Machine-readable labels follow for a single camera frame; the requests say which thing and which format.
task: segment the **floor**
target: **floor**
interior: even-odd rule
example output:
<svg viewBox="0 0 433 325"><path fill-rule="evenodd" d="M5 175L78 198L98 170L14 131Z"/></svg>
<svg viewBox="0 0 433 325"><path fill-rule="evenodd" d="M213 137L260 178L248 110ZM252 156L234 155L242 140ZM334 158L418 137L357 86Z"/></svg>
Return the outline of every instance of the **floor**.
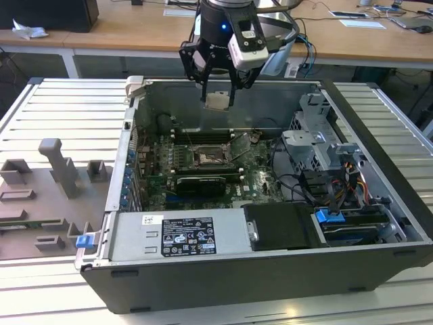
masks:
<svg viewBox="0 0 433 325"><path fill-rule="evenodd" d="M13 62L8 59L0 66L0 115L12 105L17 95L26 85L27 77L55 77L67 78L61 57L45 54L11 54ZM147 77L182 77L183 68L178 59L162 58L127 58L128 73L123 73L120 60L114 57L79 56L78 64L85 78L126 78L128 75L144 74ZM315 79L328 78L333 81L350 82L355 71L348 66L320 66L316 65L310 72ZM413 69L398 69L381 85L384 92L405 113L426 89L430 80L427 71ZM433 102L433 88L431 88L419 102L411 114L416 119L422 109Z"/></svg>

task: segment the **power supply label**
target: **power supply label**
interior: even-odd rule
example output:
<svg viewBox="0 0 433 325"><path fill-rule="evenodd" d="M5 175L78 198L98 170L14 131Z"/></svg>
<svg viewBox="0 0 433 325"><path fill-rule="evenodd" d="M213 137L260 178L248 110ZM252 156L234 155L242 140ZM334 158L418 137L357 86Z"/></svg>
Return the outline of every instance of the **power supply label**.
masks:
<svg viewBox="0 0 433 325"><path fill-rule="evenodd" d="M164 219L161 247L164 257L216 254L212 218Z"/></svg>

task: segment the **paper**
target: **paper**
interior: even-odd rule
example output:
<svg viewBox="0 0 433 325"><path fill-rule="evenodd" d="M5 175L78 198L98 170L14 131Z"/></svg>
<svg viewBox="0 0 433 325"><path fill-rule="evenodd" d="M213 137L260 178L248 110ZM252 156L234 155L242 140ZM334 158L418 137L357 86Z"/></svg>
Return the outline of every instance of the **paper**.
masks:
<svg viewBox="0 0 433 325"><path fill-rule="evenodd" d="M29 41L30 38L48 36L47 32L45 32L45 29L42 27L27 27L18 24L15 20L14 20L14 26L15 27L12 28L12 32L16 33L19 37L22 37L27 41Z"/></svg>
<svg viewBox="0 0 433 325"><path fill-rule="evenodd" d="M359 20L343 20L340 19L341 23L346 27L361 27L361 28L378 28L386 29L386 27L379 22L365 22Z"/></svg>

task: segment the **black plastic cover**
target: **black plastic cover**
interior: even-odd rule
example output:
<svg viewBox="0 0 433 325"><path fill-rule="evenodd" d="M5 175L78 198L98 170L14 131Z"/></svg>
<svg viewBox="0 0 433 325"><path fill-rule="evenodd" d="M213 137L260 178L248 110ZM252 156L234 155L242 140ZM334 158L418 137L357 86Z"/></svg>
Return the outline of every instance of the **black plastic cover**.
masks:
<svg viewBox="0 0 433 325"><path fill-rule="evenodd" d="M314 209L304 203L276 202L247 204L246 221L255 224L258 241L253 251L305 249L320 247L311 214Z"/></svg>

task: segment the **blue latch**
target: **blue latch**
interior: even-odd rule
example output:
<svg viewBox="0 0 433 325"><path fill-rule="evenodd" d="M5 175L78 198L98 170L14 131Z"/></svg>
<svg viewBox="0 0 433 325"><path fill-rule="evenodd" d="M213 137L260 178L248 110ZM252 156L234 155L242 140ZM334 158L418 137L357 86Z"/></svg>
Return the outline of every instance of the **blue latch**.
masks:
<svg viewBox="0 0 433 325"><path fill-rule="evenodd" d="M316 218L319 223L322 222L345 222L343 214L340 212L337 215L329 213L328 209L320 209L316 213Z"/></svg>
<svg viewBox="0 0 433 325"><path fill-rule="evenodd" d="M80 235L77 237L75 242L76 248L93 248L93 241L95 240L95 235Z"/></svg>

